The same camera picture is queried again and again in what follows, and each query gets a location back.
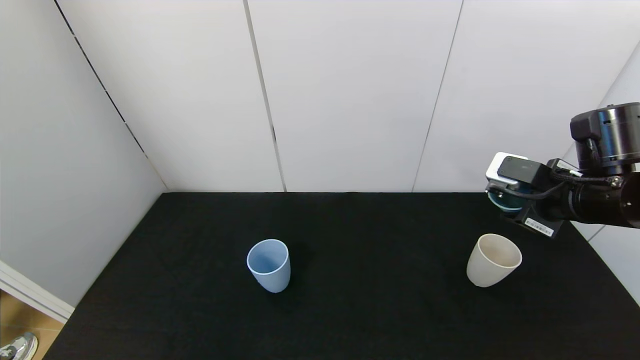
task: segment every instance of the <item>black cylindrical joint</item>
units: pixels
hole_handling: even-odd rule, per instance
[[[622,176],[622,186],[580,184],[565,191],[564,218],[591,224],[640,227],[640,173]]]
[[[580,170],[589,176],[626,174],[640,162],[640,102],[611,105],[571,119]]]

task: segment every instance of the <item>white door frame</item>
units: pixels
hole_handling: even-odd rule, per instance
[[[3,261],[0,261],[0,288],[61,323],[67,323],[75,310],[73,306],[55,297]]]

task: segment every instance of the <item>white cup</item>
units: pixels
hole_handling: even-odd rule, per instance
[[[476,242],[467,263],[467,277],[481,288],[504,279],[522,262],[520,249],[504,236],[484,234]]]

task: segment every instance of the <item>cup rim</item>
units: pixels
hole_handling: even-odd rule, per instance
[[[503,238],[505,240],[507,240],[517,251],[518,251],[518,263],[513,265],[513,266],[504,266],[504,265],[500,265],[496,262],[494,262],[493,260],[491,260],[490,258],[487,257],[487,255],[484,254],[484,252],[482,251],[482,248],[480,247],[480,241],[485,237],[485,236],[498,236],[499,238]],[[516,245],[515,243],[513,243],[513,241],[509,240],[508,238],[502,236],[502,235],[498,235],[498,234],[493,234],[493,233],[488,233],[488,234],[484,234],[482,236],[480,236],[478,238],[478,241],[476,241],[476,246],[478,247],[478,251],[480,251],[480,254],[482,254],[482,256],[489,261],[491,264],[497,266],[497,267],[501,267],[503,269],[515,269],[518,266],[520,266],[520,264],[522,264],[522,252],[520,251],[520,248],[518,247],[518,245]]]
[[[284,261],[282,262],[282,264],[280,266],[278,266],[278,268],[276,270],[270,271],[270,272],[257,272],[255,271],[251,265],[249,265],[249,257],[251,256],[251,253],[253,252],[253,250],[260,245],[261,243],[267,242],[267,241],[275,241],[280,243],[282,246],[284,246],[284,249],[287,251],[287,256],[284,258]],[[265,239],[262,241],[259,241],[258,243],[256,243],[251,250],[249,250],[249,253],[246,255],[246,267],[249,268],[249,270],[251,270],[252,273],[256,274],[256,275],[271,275],[275,272],[277,272],[278,270],[280,270],[289,260],[289,248],[287,247],[287,244],[283,243],[282,241],[278,240],[278,239]]]

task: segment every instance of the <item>blue cup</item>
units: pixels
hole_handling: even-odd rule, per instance
[[[255,244],[246,256],[246,266],[263,288],[279,293],[289,285],[289,249],[280,240],[267,239]]]

